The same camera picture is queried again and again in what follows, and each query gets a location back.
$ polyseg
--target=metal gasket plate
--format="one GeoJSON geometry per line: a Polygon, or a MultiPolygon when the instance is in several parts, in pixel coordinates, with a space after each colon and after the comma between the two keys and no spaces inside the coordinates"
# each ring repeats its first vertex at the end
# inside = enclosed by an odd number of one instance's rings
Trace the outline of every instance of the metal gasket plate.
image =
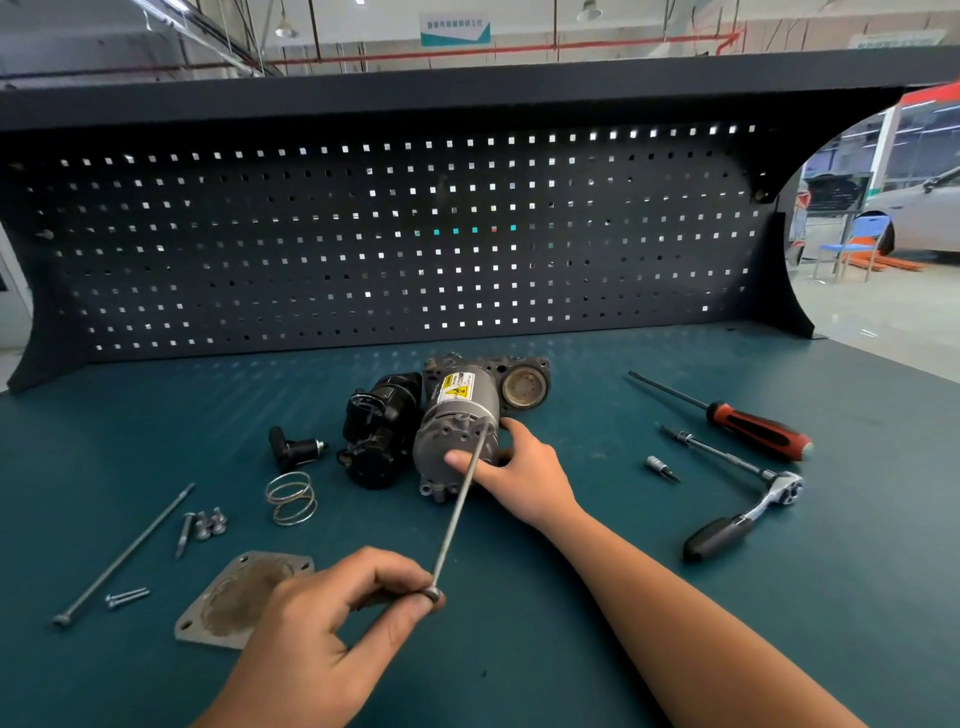
{"type": "Polygon", "coordinates": [[[242,553],[180,615],[174,637],[243,649],[276,584],[313,572],[309,556],[271,551],[242,553]]]}

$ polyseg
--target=right hand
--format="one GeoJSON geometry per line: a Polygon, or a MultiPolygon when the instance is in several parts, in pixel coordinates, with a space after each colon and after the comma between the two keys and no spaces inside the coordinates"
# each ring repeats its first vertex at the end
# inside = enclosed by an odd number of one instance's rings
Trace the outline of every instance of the right hand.
{"type": "MultiPolygon", "coordinates": [[[[514,437],[513,457],[502,468],[479,460],[473,474],[476,481],[508,511],[539,531],[579,510],[557,452],[517,420],[504,418],[500,424],[514,437]]],[[[457,472],[466,473],[470,455],[452,449],[444,456],[444,462],[457,472]]]]}

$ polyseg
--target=red black screwdriver handle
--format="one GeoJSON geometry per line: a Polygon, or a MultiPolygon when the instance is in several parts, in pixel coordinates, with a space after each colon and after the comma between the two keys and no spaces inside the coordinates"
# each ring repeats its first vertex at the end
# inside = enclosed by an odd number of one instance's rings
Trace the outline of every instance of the red black screwdriver handle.
{"type": "Polygon", "coordinates": [[[813,441],[795,429],[749,412],[733,409],[726,402],[716,401],[707,408],[707,421],[736,432],[744,439],[776,452],[788,460],[809,460],[813,441]]]}

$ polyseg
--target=warning label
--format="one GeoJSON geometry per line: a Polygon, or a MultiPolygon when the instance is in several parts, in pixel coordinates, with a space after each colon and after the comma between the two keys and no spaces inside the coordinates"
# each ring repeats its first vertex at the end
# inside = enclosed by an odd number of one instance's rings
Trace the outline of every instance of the warning label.
{"type": "Polygon", "coordinates": [[[473,399],[473,372],[454,372],[444,377],[440,386],[440,396],[437,404],[442,401],[472,400],[473,399]]]}

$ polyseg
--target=car wheel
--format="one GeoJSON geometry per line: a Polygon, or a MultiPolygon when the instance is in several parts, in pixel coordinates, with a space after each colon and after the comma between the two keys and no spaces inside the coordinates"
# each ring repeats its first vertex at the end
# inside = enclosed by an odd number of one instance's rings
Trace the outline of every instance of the car wheel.
{"type": "Polygon", "coordinates": [[[887,223],[886,230],[883,231],[883,235],[880,236],[880,242],[876,245],[876,251],[881,255],[889,255],[894,251],[894,244],[897,242],[896,234],[894,233],[894,221],[891,220],[887,223]]]}

